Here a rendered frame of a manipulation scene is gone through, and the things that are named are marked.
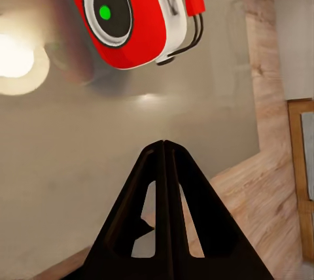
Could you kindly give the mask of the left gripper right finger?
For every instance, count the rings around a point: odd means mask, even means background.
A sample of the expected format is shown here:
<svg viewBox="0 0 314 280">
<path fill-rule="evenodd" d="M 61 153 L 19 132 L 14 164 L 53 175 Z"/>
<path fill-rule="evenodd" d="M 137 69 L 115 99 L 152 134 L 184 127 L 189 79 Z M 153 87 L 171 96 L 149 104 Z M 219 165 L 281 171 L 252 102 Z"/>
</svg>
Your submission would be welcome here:
<svg viewBox="0 0 314 280">
<path fill-rule="evenodd" d="M 190 153 L 164 143 L 174 280 L 274 280 Z M 182 193 L 205 258 L 190 254 Z"/>
</svg>

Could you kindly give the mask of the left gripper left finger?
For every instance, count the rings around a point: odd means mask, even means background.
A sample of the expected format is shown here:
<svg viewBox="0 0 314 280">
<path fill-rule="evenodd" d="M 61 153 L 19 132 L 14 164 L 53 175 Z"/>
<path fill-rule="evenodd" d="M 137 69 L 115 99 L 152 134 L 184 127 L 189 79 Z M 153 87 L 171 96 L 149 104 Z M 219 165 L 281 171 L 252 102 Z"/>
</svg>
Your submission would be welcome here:
<svg viewBox="0 0 314 280">
<path fill-rule="evenodd" d="M 152 181 L 156 181 L 155 255 L 131 258 Z M 75 280 L 174 280 L 163 140 L 140 153 Z"/>
</svg>

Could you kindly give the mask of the radio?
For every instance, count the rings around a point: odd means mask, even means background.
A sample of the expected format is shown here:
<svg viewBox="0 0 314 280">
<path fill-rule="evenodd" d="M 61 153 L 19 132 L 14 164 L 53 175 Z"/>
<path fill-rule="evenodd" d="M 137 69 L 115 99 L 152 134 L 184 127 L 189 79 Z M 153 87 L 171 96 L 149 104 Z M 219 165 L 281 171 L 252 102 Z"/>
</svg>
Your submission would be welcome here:
<svg viewBox="0 0 314 280">
<path fill-rule="evenodd" d="M 203 34 L 203 0 L 186 0 L 196 34 L 192 43 L 174 51 L 186 36 L 187 17 L 182 0 L 74 0 L 105 63 L 133 69 L 151 61 L 164 65 L 196 46 Z M 198 36 L 199 13 L 201 32 Z"/>
</svg>

